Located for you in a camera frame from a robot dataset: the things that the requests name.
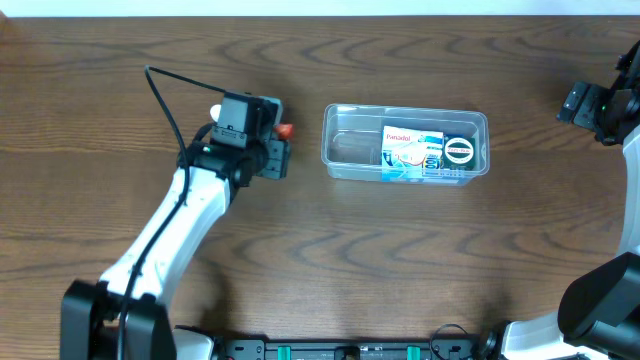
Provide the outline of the clear plastic container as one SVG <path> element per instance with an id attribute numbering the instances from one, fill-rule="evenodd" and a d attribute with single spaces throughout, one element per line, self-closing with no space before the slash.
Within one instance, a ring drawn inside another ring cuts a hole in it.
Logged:
<path id="1" fill-rule="evenodd" d="M 322 160 L 338 179 L 383 182 L 381 144 L 383 128 L 438 131 L 473 140 L 476 164 L 457 182 L 427 182 L 462 186 L 490 169 L 488 119 L 481 112 L 381 105 L 332 104 L 323 124 Z"/>

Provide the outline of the red Panadol box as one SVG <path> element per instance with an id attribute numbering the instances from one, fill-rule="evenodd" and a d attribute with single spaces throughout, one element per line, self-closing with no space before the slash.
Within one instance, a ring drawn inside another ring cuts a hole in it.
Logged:
<path id="1" fill-rule="evenodd" d="M 293 137 L 294 127 L 292 124 L 280 123 L 274 127 L 274 131 L 279 140 L 289 141 Z"/>

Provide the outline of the black bottle white cap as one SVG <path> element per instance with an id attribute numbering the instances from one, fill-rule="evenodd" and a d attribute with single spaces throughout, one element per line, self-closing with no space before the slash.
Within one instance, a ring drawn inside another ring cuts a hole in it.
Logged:
<path id="1" fill-rule="evenodd" d="M 210 108 L 210 117 L 214 123 L 217 123 L 221 113 L 221 105 L 215 104 Z"/>

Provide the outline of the black mounting rail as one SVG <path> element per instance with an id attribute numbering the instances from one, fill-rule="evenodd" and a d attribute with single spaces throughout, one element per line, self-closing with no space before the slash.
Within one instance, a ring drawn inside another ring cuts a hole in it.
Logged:
<path id="1" fill-rule="evenodd" d="M 493 335 L 436 335 L 432 339 L 271 340 L 224 338 L 178 326 L 173 330 L 177 357 L 202 360 L 469 360 L 499 359 Z"/>

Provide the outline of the green ointment box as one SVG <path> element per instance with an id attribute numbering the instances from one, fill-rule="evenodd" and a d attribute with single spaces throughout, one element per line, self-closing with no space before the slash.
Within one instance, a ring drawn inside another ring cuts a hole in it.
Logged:
<path id="1" fill-rule="evenodd" d="M 476 164 L 473 140 L 459 135 L 445 135 L 443 167 L 450 170 L 471 171 Z"/>

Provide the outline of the white Panadol box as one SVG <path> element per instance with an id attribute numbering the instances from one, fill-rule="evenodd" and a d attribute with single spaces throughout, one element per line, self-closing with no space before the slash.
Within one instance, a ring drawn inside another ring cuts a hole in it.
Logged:
<path id="1" fill-rule="evenodd" d="M 384 167 L 440 169 L 443 164 L 444 134 L 385 126 L 381 163 Z"/>

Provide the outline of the blue fever patch box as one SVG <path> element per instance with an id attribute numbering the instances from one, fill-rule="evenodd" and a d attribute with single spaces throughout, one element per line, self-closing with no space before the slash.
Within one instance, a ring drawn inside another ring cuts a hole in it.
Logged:
<path id="1" fill-rule="evenodd" d="M 391 153 L 384 153 L 381 180 L 383 182 L 457 182 L 466 171 L 444 166 L 440 156 L 427 155 L 417 163 L 403 161 Z"/>

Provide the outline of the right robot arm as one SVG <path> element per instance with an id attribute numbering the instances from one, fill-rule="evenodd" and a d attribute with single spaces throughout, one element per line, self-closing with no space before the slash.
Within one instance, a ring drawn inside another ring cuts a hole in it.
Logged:
<path id="1" fill-rule="evenodd" d="M 594 236 L 554 241 L 556 255 L 601 256 L 573 280 L 556 311 L 505 321 L 475 349 L 477 359 L 636 359 L 639 356 L 639 47 L 617 59 L 609 87 L 577 82 L 557 118 L 593 134 L 601 150 L 577 151 L 586 172 L 566 171 L 574 185 L 613 180 L 624 193 L 617 240 Z"/>

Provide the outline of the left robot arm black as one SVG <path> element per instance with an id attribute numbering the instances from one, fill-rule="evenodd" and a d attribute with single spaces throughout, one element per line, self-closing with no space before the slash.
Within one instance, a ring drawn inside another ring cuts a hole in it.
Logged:
<path id="1" fill-rule="evenodd" d="M 172 327 L 169 308 L 205 235 L 254 177 L 285 177 L 282 102 L 227 93 L 184 146 L 161 205 L 95 284 L 74 281 L 61 304 L 62 359 L 223 359 L 223 341 Z"/>

